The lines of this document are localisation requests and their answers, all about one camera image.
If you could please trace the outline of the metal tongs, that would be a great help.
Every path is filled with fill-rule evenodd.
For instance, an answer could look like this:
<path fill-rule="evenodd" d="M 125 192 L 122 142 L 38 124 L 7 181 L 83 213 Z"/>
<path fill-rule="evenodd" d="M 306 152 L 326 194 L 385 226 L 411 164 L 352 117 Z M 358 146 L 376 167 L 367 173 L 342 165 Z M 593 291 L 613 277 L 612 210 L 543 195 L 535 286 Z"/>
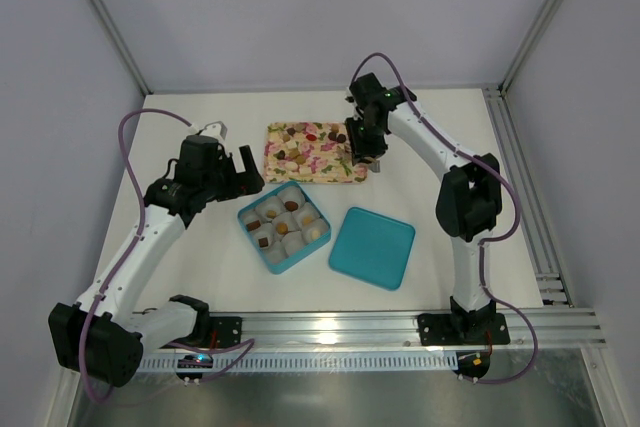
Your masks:
<path fill-rule="evenodd" d="M 364 166 L 369 172 L 379 173 L 381 171 L 380 160 L 372 157 L 357 157 L 353 154 L 352 149 L 344 144 L 339 148 L 341 159 L 352 166 Z"/>

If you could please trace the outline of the brown rectangular chocolate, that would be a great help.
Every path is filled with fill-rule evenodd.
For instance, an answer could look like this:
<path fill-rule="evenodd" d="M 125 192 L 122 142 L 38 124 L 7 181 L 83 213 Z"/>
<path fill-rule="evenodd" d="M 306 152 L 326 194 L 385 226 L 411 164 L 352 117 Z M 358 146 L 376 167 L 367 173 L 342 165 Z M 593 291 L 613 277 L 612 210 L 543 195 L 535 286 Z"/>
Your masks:
<path fill-rule="evenodd" d="M 250 223 L 246 224 L 246 228 L 248 231 L 253 231 L 261 226 L 261 222 L 259 220 L 254 220 Z"/>

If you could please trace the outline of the round brown chocolate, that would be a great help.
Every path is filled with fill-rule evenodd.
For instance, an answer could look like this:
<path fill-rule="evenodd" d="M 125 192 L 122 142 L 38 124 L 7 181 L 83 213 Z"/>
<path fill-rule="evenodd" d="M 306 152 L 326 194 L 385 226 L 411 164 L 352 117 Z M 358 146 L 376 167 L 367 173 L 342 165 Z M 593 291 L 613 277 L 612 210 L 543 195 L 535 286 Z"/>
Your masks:
<path fill-rule="evenodd" d="M 294 201 L 287 201 L 285 207 L 288 211 L 295 211 L 299 208 L 298 204 Z"/>

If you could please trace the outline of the round caramel chocolate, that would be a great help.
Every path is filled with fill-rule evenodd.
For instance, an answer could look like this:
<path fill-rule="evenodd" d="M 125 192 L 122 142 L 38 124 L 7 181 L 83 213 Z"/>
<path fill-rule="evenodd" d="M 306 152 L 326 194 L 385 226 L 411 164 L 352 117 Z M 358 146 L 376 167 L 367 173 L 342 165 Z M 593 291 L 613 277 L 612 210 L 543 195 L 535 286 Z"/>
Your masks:
<path fill-rule="evenodd" d="M 280 235 L 285 235 L 288 232 L 288 227 L 286 224 L 281 223 L 276 226 L 276 230 Z"/>

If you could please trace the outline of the teal box lid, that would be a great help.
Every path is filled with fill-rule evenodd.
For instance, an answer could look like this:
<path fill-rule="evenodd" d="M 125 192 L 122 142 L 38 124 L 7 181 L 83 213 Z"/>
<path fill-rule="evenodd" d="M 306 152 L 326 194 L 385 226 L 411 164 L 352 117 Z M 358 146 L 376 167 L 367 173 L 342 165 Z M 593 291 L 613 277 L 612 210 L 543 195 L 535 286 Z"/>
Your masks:
<path fill-rule="evenodd" d="M 404 279 L 415 228 L 403 221 L 360 207 L 351 207 L 329 256 L 340 274 L 388 290 Z"/>

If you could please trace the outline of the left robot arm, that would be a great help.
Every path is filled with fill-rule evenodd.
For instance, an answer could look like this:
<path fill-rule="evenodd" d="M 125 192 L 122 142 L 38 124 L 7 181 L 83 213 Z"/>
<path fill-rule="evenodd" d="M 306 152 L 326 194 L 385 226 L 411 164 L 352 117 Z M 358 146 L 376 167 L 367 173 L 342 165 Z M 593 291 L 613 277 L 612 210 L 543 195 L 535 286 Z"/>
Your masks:
<path fill-rule="evenodd" d="M 189 135 L 172 176 L 154 181 L 142 216 L 105 271 L 72 305 L 58 303 L 48 317 L 60 366 L 111 387 L 126 385 L 144 354 L 177 341 L 202 347 L 212 330 L 209 306 L 174 295 L 140 317 L 133 311 L 148 281 L 195 216 L 211 202 L 259 193 L 265 185 L 251 148 L 240 147 L 243 171 L 217 139 Z"/>

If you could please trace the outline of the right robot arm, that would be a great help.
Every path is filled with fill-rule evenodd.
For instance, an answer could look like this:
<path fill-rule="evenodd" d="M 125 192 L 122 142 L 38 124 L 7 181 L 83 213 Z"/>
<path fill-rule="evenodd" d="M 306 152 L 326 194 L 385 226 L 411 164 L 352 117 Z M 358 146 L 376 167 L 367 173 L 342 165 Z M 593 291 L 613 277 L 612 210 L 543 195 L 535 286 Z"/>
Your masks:
<path fill-rule="evenodd" d="M 413 92 L 384 87 L 368 73 L 349 86 L 347 101 L 354 115 L 345 120 L 354 164 L 373 164 L 388 149 L 385 138 L 404 141 L 440 181 L 435 215 L 451 238 L 454 289 L 450 297 L 450 329 L 461 343 L 479 342 L 496 320 L 496 302 L 481 286 L 478 242 L 490 234 L 502 211 L 499 181 L 475 162 L 500 169 L 492 154 L 467 160 L 453 139 L 435 126 L 426 126 Z"/>

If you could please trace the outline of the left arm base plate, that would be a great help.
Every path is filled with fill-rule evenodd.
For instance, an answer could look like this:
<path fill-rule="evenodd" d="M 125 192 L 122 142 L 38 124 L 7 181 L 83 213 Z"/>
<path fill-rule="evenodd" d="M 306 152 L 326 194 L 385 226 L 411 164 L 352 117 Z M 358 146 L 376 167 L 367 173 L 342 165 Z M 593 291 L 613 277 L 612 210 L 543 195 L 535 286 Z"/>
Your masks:
<path fill-rule="evenodd" d="M 239 345 L 242 324 L 240 316 L 211 316 L 205 345 L 209 349 L 227 349 Z"/>

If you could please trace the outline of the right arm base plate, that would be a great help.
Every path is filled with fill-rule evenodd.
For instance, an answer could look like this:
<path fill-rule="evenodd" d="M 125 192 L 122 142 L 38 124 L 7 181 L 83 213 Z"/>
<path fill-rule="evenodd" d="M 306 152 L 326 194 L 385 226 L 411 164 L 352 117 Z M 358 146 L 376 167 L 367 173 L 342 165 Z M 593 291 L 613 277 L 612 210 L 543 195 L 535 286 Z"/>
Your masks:
<path fill-rule="evenodd" d="M 510 333 L 502 314 L 488 319 L 464 320 L 453 313 L 417 316 L 417 330 L 422 346 L 492 345 L 504 346 L 511 342 Z"/>

